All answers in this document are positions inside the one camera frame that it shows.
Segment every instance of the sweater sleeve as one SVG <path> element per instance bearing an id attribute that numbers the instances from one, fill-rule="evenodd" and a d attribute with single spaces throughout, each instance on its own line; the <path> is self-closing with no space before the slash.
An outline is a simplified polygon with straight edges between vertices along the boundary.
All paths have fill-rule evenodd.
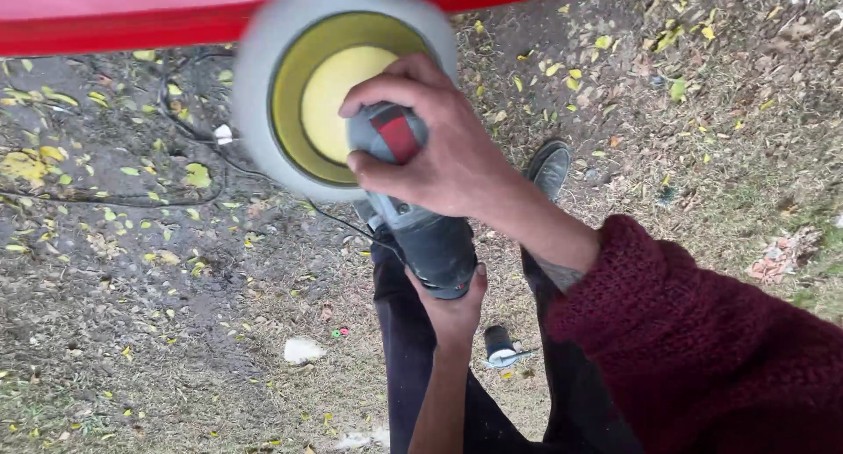
<path id="1" fill-rule="evenodd" d="M 647 452 L 778 452 L 780 436 L 814 436 L 825 424 L 817 419 L 841 425 L 843 331 L 698 268 L 630 217 L 609 217 L 601 237 L 595 265 L 552 303 L 544 326 L 599 366 Z M 768 432 L 764 414 L 787 427 Z M 812 442 L 830 436 L 839 442 L 839 428 Z"/>

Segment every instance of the red car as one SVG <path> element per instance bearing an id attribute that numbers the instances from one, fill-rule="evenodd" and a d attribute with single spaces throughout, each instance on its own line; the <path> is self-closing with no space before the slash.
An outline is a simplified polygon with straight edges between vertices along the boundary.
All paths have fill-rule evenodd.
<path id="1" fill-rule="evenodd" d="M 266 0 L 3 0 L 0 57 L 237 40 Z M 430 0 L 460 11 L 522 0 Z"/>

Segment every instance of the yellow foam pad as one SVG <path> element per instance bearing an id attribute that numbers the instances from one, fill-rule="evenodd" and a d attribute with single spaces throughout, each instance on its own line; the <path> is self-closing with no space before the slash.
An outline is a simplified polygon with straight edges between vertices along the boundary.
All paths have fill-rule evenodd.
<path id="1" fill-rule="evenodd" d="M 346 121 L 337 114 L 340 105 L 354 85 L 383 72 L 397 58 L 379 47 L 350 47 L 313 72 L 302 94 L 302 125 L 311 145 L 324 157 L 345 164 L 350 150 Z"/>

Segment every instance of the left hand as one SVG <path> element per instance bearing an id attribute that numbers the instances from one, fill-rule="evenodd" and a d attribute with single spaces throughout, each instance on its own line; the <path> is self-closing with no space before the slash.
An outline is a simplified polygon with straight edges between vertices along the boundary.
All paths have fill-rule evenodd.
<path id="1" fill-rule="evenodd" d="M 437 346 L 446 353 L 468 354 L 479 324 L 479 310 L 486 294 L 486 266 L 477 264 L 469 284 L 469 292 L 458 299 L 439 299 L 427 292 L 418 278 L 405 268 L 416 287 L 427 316 L 436 332 Z"/>

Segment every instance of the dirt ground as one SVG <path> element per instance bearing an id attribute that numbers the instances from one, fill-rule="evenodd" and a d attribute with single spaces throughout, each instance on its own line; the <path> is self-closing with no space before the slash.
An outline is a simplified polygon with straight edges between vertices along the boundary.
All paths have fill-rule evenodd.
<path id="1" fill-rule="evenodd" d="M 629 213 L 701 266 L 843 325 L 843 33 L 824 18 L 835 8 L 843 0 L 538 0 L 460 14 L 459 85 L 514 166 L 547 138 L 572 146 L 564 209 L 594 226 Z M 388 451 L 366 243 L 159 113 L 164 70 L 231 50 L 4 61 L 4 451 Z M 236 130 L 231 68 L 184 64 L 170 108 L 202 133 Z M 223 149 L 249 167 L 236 141 Z M 479 223 L 476 234 L 490 266 L 481 328 L 502 323 L 539 348 L 517 245 Z M 747 273 L 765 255 L 775 269 L 782 248 L 786 274 Z M 290 365 L 290 337 L 327 353 Z M 474 372 L 540 439 L 541 354 L 493 371 L 480 339 Z"/>

